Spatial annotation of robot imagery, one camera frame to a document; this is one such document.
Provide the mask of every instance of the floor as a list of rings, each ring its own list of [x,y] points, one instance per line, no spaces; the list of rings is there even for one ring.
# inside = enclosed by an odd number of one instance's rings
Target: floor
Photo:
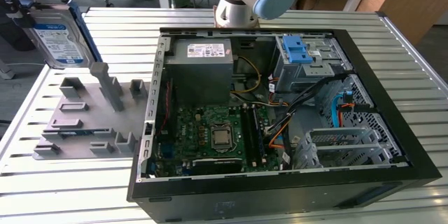
[[[41,3],[60,3],[58,0],[37,0]],[[206,0],[196,0],[197,6],[208,7]],[[213,5],[218,0],[209,0]],[[104,7],[104,0],[76,0],[80,6]],[[110,0],[114,7],[158,7],[158,0]],[[189,0],[176,0],[177,7],[188,7]],[[433,26],[416,49],[422,54],[429,64],[442,79],[448,81],[448,26]],[[0,37],[0,60],[4,63],[42,63],[36,50],[18,52],[6,44]],[[33,85],[41,70],[38,65],[12,65],[16,72],[12,80],[0,79],[0,120],[12,120],[28,91]],[[0,137],[6,130],[6,124],[0,124]]]

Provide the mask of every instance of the green circuit board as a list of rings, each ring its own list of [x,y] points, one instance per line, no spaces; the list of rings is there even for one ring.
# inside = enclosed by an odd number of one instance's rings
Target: green circuit board
[[[164,163],[169,176],[181,175],[181,161],[201,158],[240,158],[242,159],[242,172],[260,172],[277,170],[274,152],[265,155],[265,163],[256,167],[248,165],[245,160],[244,130],[241,123],[241,109],[238,106],[202,106],[197,108],[177,109],[176,141],[173,143],[172,161]],[[269,123],[265,107],[256,108],[260,127]],[[213,143],[216,132],[213,130],[230,129],[230,147],[218,149]]]

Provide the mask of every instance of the motherboard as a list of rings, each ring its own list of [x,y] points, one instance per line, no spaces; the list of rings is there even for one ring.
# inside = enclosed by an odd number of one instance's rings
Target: motherboard
[[[160,145],[168,176],[276,170],[276,153],[265,151],[265,107],[180,107],[174,141]]]

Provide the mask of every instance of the blue drive bracket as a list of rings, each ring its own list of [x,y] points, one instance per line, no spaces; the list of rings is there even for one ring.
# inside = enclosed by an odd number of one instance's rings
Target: blue drive bracket
[[[306,45],[301,42],[300,36],[284,36],[282,45],[285,47],[289,63],[312,63],[313,58],[306,52]]]

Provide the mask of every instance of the orange wire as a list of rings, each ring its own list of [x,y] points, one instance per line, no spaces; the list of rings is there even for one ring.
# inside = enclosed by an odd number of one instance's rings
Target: orange wire
[[[346,104],[344,104],[341,107],[346,107],[346,106],[350,106],[350,107],[353,107],[353,106],[354,106],[354,104],[353,104],[353,103],[346,103]]]
[[[272,105],[278,105],[278,104],[280,104],[278,102],[273,102],[273,101],[272,101],[272,95],[273,95],[273,93],[270,92],[270,93],[269,93],[269,98],[268,98],[268,100],[269,100],[269,104],[272,104]]]
[[[272,148],[272,147],[282,148],[282,145],[273,145],[272,143],[273,143],[273,141],[276,140],[276,138],[278,137],[281,131],[285,129],[285,127],[286,127],[286,125],[288,125],[289,122],[290,122],[290,118],[289,118],[288,122],[281,126],[280,130],[277,131],[277,133],[274,134],[273,138],[270,139],[270,142],[269,142],[269,144],[268,144],[268,147],[270,147],[270,148]]]
[[[338,127],[342,127],[342,112],[337,112]]]

